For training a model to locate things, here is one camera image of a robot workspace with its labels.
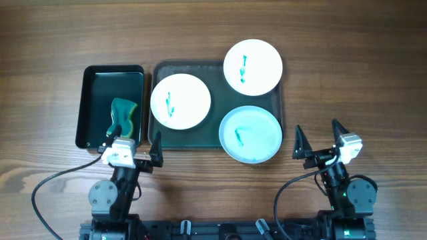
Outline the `black rectangular water tub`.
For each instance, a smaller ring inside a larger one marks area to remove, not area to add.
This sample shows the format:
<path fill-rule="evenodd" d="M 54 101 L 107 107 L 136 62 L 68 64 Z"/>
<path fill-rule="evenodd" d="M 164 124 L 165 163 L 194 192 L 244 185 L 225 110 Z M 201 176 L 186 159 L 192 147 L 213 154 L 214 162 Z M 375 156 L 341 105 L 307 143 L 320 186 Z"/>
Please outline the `black rectangular water tub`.
<path fill-rule="evenodd" d="M 135 146 L 141 144 L 143 128 L 144 70 L 140 65 L 92 65 L 83 73 L 83 85 L 75 144 L 80 149 L 96 149 L 107 138 L 112 124 L 111 104 L 127 99 L 137 107 L 132 114 Z"/>

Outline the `dark grey serving tray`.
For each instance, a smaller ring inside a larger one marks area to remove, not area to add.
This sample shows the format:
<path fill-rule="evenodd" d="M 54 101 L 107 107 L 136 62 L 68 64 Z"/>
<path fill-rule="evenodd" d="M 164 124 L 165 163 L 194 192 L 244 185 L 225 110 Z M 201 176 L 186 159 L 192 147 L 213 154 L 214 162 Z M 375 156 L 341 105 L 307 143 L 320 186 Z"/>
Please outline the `dark grey serving tray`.
<path fill-rule="evenodd" d="M 219 127 L 222 119 L 231 110 L 244 105 L 253 105 L 269 111 L 278 120 L 280 126 L 284 126 L 280 84 L 264 95 L 251 97 L 242 95 L 230 87 L 224 77 L 222 61 L 167 60 L 155 66 L 152 72 L 151 89 L 154 89 L 164 78 L 177 73 L 193 75 L 206 84 L 211 94 L 211 108 L 200 124 L 186 130 L 167 128 L 150 113 L 147 127 L 147 139 L 150 143 L 159 131 L 163 149 L 221 149 Z"/>

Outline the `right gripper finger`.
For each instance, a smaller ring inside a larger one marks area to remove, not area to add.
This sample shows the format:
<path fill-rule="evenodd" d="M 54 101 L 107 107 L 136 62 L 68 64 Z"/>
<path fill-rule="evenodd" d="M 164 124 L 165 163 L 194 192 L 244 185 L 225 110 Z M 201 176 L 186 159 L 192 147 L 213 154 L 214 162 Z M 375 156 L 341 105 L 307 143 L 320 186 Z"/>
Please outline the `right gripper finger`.
<path fill-rule="evenodd" d="M 293 159 L 307 159 L 313 155 L 313 150 L 309 144 L 302 128 L 297 125 L 295 128 Z"/>
<path fill-rule="evenodd" d="M 343 143 L 342 137 L 345 137 L 349 131 L 336 119 L 332 119 L 332 130 L 334 134 L 334 140 L 336 143 Z"/>

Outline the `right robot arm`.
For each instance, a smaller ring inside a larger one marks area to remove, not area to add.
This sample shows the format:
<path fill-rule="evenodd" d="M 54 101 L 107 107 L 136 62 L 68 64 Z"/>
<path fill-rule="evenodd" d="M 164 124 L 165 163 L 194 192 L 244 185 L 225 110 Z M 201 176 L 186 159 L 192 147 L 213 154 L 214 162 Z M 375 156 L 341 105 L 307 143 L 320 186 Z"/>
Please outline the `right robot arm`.
<path fill-rule="evenodd" d="M 349 175 L 346 165 L 362 149 L 362 139 L 349 132 L 337 119 L 332 120 L 335 144 L 314 151 L 300 126 L 296 127 L 293 159 L 303 159 L 305 169 L 317 168 L 330 210 L 321 210 L 310 227 L 297 227 L 304 239 L 376 238 L 373 215 L 378 186 L 364 175 Z"/>

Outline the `green and yellow sponge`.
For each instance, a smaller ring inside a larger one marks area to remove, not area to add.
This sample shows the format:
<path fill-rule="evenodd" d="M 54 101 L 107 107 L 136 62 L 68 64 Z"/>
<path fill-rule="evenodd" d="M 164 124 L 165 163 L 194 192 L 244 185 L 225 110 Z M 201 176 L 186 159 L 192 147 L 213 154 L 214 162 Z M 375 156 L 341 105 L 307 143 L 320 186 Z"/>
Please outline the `green and yellow sponge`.
<path fill-rule="evenodd" d="M 111 103 L 112 124 L 107 129 L 106 135 L 108 136 L 118 125 L 121 125 L 120 137 L 132 138 L 134 133 L 133 114 L 137 107 L 138 104 L 133 101 L 115 98 Z"/>

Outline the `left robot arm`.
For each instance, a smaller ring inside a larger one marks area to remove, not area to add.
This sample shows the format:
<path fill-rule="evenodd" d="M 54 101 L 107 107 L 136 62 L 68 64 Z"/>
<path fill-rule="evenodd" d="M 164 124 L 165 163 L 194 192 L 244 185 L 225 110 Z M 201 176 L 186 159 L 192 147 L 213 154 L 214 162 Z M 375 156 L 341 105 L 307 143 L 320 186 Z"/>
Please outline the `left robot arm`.
<path fill-rule="evenodd" d="M 113 167 L 111 179 L 98 181 L 89 191 L 92 221 L 81 226 L 79 238 L 98 239 L 150 239 L 148 230 L 139 215 L 129 212 L 134 200 L 140 173 L 152 173 L 153 168 L 163 166 L 161 133 L 149 150 L 149 159 L 135 158 L 133 139 L 121 137 L 122 128 L 117 126 L 99 147 L 104 164 Z"/>

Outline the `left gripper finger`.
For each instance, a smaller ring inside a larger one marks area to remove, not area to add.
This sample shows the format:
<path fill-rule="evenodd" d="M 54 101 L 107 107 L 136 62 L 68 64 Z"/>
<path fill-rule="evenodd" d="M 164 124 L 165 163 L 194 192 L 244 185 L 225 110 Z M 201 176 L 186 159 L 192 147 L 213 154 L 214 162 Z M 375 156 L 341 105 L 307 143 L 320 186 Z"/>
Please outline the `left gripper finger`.
<path fill-rule="evenodd" d="M 113 142 L 115 141 L 116 138 L 118 138 L 121 135 L 122 132 L 122 128 L 121 125 L 118 125 L 111 134 L 109 134 L 107 136 L 107 139 L 105 141 L 105 146 L 106 147 L 111 147 Z"/>
<path fill-rule="evenodd" d="M 149 156 L 151 157 L 151 164 L 154 167 L 163 167 L 163 151 L 161 148 L 161 131 L 158 131 L 155 135 L 155 139 L 149 150 Z"/>

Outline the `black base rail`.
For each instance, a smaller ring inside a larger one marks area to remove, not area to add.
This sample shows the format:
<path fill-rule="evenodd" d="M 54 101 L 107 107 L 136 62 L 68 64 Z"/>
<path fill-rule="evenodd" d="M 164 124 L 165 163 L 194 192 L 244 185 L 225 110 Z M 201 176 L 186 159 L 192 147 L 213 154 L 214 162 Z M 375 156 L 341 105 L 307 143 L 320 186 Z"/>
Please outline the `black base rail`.
<path fill-rule="evenodd" d="M 360 239 L 377 238 L 372 219 L 288 219 L 281 228 L 291 239 Z M 142 221 L 127 229 L 84 223 L 79 238 L 90 239 L 283 239 L 280 227 L 274 221 L 191 222 Z"/>

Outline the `white plate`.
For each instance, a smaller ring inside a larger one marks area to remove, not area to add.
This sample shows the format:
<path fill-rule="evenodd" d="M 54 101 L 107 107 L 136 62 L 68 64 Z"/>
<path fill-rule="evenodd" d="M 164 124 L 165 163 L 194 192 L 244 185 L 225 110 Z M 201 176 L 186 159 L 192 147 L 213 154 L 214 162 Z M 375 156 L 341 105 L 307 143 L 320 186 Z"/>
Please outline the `white plate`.
<path fill-rule="evenodd" d="M 259 39 L 247 39 L 227 52 L 223 70 L 226 81 L 238 93 L 259 96 L 280 82 L 283 63 L 272 45 Z"/>
<path fill-rule="evenodd" d="M 211 95 L 199 78 L 185 73 L 162 79 L 151 93 L 151 112 L 163 126 L 190 129 L 201 123 L 211 107 Z"/>

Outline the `light blue plate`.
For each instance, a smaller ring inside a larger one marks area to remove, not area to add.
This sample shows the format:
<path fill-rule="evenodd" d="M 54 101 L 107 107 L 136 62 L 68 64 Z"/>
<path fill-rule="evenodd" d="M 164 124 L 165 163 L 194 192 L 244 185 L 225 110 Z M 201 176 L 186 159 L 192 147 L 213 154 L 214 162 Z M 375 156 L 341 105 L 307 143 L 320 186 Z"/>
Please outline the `light blue plate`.
<path fill-rule="evenodd" d="M 271 159 L 282 144 L 282 128 L 267 110 L 252 105 L 237 107 L 222 119 L 219 139 L 224 151 L 247 164 Z"/>

